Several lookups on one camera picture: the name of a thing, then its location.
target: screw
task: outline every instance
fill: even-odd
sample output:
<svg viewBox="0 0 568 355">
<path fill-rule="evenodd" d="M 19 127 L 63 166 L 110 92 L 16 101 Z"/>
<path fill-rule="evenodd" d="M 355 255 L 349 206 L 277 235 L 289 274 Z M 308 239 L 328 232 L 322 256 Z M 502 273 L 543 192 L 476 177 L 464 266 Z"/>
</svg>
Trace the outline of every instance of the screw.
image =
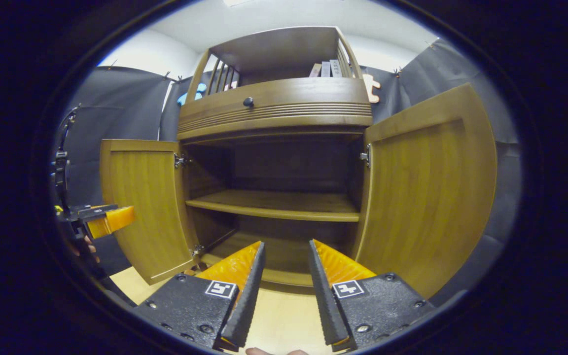
<svg viewBox="0 0 568 355">
<path fill-rule="evenodd" d="M 199 330 L 203 333 L 207 333 L 207 334 L 211 334 L 214 333 L 214 328 L 212 328 L 211 326 L 204 324 L 199 326 Z"/>
<path fill-rule="evenodd" d="M 372 327 L 367 324 L 361 324 L 356 327 L 356 331 L 359 333 L 367 333 Z"/>
</svg>

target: door panel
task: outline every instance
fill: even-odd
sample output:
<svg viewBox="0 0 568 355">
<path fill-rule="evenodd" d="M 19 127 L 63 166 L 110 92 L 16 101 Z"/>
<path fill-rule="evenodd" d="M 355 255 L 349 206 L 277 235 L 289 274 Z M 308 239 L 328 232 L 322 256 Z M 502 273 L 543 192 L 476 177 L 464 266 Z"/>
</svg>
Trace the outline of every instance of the door panel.
<svg viewBox="0 0 568 355">
<path fill-rule="evenodd" d="M 465 263 L 496 184 L 492 130 L 475 90 L 453 88 L 367 128 L 356 260 L 428 298 Z"/>
<path fill-rule="evenodd" d="M 103 140 L 102 196 L 106 204 L 135 206 L 135 222 L 115 231 L 142 278 L 157 283 L 193 265 L 176 142 Z"/>
</svg>

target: light wood floor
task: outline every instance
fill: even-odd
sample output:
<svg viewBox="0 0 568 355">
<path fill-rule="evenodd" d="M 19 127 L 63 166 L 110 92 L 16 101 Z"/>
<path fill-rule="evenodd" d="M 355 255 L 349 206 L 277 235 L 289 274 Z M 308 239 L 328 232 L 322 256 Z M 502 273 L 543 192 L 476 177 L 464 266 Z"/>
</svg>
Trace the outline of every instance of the light wood floor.
<svg viewBox="0 0 568 355">
<path fill-rule="evenodd" d="M 133 267 L 111 276 L 113 282 L 136 304 L 158 290 L 169 279 L 148 285 Z M 247 337 L 247 348 L 260 348 L 274 355 L 286 355 L 302 349 L 310 355 L 331 355 L 325 345 L 320 314 L 313 291 L 262 283 Z"/>
</svg>

